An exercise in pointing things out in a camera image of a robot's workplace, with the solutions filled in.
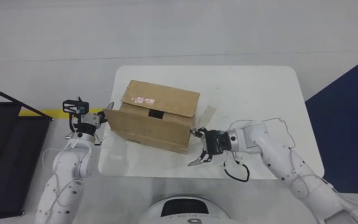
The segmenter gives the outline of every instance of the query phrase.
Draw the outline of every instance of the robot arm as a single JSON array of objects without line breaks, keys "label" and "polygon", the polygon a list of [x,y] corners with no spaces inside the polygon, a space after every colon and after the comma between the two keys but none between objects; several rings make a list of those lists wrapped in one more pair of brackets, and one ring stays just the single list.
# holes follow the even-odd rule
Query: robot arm
[{"label": "robot arm", "polygon": [[[273,141],[264,122],[249,122],[226,132],[210,130],[199,134],[194,130],[193,134],[204,135],[201,138],[205,139],[205,151],[209,156],[221,154],[224,150],[259,153],[265,166],[303,202],[318,224],[358,223],[358,207],[343,199],[288,146]],[[198,159],[189,165],[203,162],[209,161]]]},{"label": "robot arm", "polygon": [[88,113],[88,103],[67,100],[63,110],[70,114],[70,128],[72,134],[64,150],[57,154],[52,171],[54,175],[46,183],[36,211],[36,224],[70,224],[76,216],[83,194],[83,178],[91,175],[95,156],[95,131],[107,119],[102,112]]}]

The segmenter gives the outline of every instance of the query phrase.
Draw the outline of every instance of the white cable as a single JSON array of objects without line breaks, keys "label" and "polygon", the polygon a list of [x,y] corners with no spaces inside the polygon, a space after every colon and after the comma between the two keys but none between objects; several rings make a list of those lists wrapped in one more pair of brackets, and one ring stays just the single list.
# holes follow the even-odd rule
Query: white cable
[{"label": "white cable", "polygon": [[[62,150],[59,150],[59,149],[57,149],[57,148],[48,148],[47,150],[62,151]],[[43,153],[43,157],[42,157],[42,162],[43,162],[43,168],[44,168],[44,171],[50,171],[50,170],[47,170],[47,169],[45,168],[45,164],[44,164],[44,156],[45,156],[45,153],[46,153],[46,151],[47,151],[47,150],[45,150],[45,151],[44,151],[44,153]]]},{"label": "white cable", "polygon": [[74,118],[74,117],[72,117],[72,119],[71,119],[71,125],[72,125],[72,128],[73,128],[73,130],[74,130],[75,139],[74,139],[74,141],[72,142],[70,148],[74,148],[74,146],[77,144],[77,131],[76,131],[76,129],[74,128],[74,125],[73,125],[73,118]]},{"label": "white cable", "polygon": [[[58,186],[58,175],[57,175],[57,173],[54,173],[54,175],[55,175],[55,177],[56,177],[56,183],[57,183],[57,189],[58,189],[58,187],[59,187],[59,186]],[[70,202],[69,204],[66,204],[65,206],[63,206],[63,205],[60,203],[60,201],[59,201],[59,197],[60,197],[61,193],[66,189],[66,187],[67,187],[68,185],[70,185],[71,183],[76,183],[76,182],[82,183],[81,190],[79,191],[79,193],[77,194],[77,197],[76,197],[72,202]],[[63,207],[63,208],[68,207],[68,206],[70,206],[72,203],[74,203],[74,202],[78,199],[78,197],[79,197],[80,194],[82,193],[83,188],[84,188],[84,182],[83,182],[82,180],[71,180],[69,183],[67,183],[67,184],[61,189],[61,191],[60,191],[58,194],[56,193],[56,200],[55,200],[55,201],[57,201],[57,203],[58,203],[61,207]]]},{"label": "white cable", "polygon": [[103,142],[103,141],[106,139],[106,137],[107,137],[107,136],[104,136],[104,138],[100,141],[100,138],[98,137],[98,135],[96,135],[95,133],[94,133],[94,135],[95,135],[96,139],[98,140],[98,142],[99,142],[98,144],[99,144],[99,145],[102,145],[102,142]]}]

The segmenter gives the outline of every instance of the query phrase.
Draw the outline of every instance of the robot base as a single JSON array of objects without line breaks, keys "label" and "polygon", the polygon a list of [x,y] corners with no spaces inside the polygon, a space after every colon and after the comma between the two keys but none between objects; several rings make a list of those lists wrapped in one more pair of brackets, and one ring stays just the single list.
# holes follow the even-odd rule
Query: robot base
[{"label": "robot base", "polygon": [[203,214],[219,218],[229,218],[219,206],[198,197],[170,197],[163,199],[148,208],[140,223],[148,223],[161,217],[179,214]]}]

